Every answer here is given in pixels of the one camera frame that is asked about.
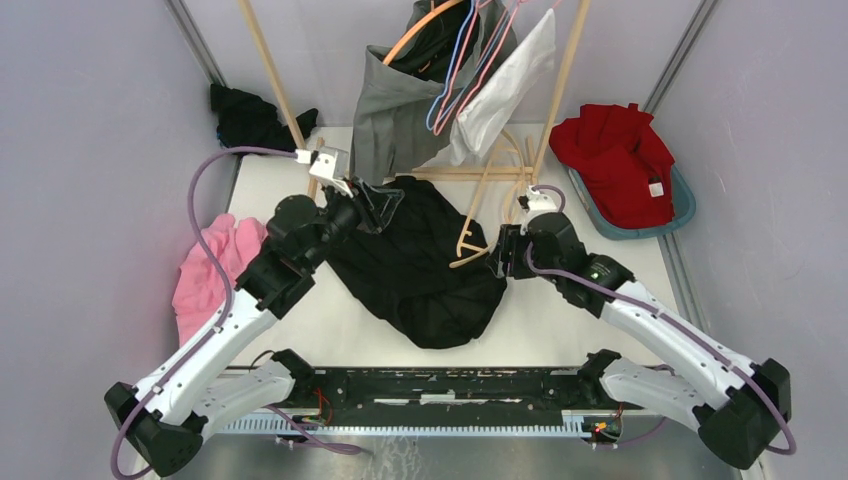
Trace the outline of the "orange plastic hanger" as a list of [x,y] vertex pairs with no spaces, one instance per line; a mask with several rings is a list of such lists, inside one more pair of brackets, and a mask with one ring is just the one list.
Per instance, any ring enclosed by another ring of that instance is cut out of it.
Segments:
[[416,23],[414,23],[411,27],[407,29],[407,31],[400,37],[400,39],[390,48],[387,54],[384,56],[382,60],[383,65],[390,65],[399,52],[411,41],[414,37],[430,22],[434,19],[445,13],[446,11],[454,8],[455,6],[462,3],[462,0],[448,0],[444,1],[439,5],[436,5],[435,2],[432,2],[430,10],[423,15]]

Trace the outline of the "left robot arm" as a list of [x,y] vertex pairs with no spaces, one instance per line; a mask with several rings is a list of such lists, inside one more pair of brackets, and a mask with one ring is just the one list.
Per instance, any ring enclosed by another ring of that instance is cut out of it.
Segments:
[[216,385],[218,376],[255,338],[314,286],[317,268],[353,233],[381,233],[404,191],[359,179],[332,182],[327,203],[307,195],[281,200],[266,224],[259,254],[199,331],[155,371],[133,385],[117,382],[104,400],[124,442],[160,477],[184,468],[203,444],[232,422],[285,400],[313,397],[312,370],[292,351],[275,353],[259,368]]

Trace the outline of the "pink wire hanger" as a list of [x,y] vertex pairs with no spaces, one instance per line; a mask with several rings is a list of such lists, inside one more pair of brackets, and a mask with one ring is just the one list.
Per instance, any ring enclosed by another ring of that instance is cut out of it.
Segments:
[[473,99],[473,96],[480,90],[483,81],[486,79],[488,71],[492,67],[497,55],[503,48],[506,38],[509,34],[512,24],[517,16],[524,0],[516,0],[508,10],[504,11],[503,19],[499,21],[498,28],[491,37],[483,55],[481,57],[481,65],[475,70],[475,83],[472,86],[466,87],[459,99],[452,106],[450,113],[453,116],[458,116],[466,105]]

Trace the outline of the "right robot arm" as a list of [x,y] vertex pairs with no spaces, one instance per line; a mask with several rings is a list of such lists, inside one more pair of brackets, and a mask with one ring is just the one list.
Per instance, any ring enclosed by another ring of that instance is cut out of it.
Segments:
[[587,252],[564,213],[502,225],[487,263],[499,278],[544,279],[570,305],[627,333],[670,369],[605,353],[603,365],[577,382],[585,405],[615,400],[646,408],[695,432],[737,469],[765,452],[796,454],[789,371],[726,347],[667,308],[620,262]]

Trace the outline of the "white skirt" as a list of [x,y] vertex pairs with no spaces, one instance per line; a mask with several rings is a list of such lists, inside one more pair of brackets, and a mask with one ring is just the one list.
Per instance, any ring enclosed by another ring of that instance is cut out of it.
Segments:
[[552,70],[556,14],[549,9],[482,87],[464,103],[450,132],[450,163],[481,160],[529,90]]

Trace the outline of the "grey garment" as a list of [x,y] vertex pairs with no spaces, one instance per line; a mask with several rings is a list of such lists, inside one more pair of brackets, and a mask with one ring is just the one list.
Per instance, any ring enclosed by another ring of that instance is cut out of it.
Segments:
[[[417,1],[408,28],[431,8],[444,1]],[[451,115],[438,136],[425,126],[429,107],[443,89],[447,63],[469,1],[446,11],[424,27],[388,66],[382,60],[391,47],[369,45],[365,52],[363,86],[353,121],[350,153],[351,173],[371,184],[380,184],[396,173],[406,173],[436,156],[449,143],[449,131],[456,116]],[[516,48],[511,42],[502,53],[505,58]],[[483,40],[476,40],[474,53],[461,69],[457,89],[471,80],[473,61]],[[499,63],[489,73],[501,65]]]

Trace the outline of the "wooden hanger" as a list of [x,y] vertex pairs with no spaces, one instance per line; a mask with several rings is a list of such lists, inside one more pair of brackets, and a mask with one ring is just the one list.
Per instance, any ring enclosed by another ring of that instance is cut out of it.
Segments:
[[519,142],[509,130],[502,130],[486,154],[480,172],[471,175],[471,179],[476,180],[476,186],[456,242],[456,258],[449,264],[451,269],[461,268],[483,258],[493,248],[491,244],[478,246],[471,242],[473,236],[471,221],[483,208],[491,184],[499,182],[510,184],[510,189],[505,193],[502,201],[501,217],[504,222],[511,221],[515,217],[511,202],[538,179],[538,148],[534,140],[532,135],[527,135],[522,142]]

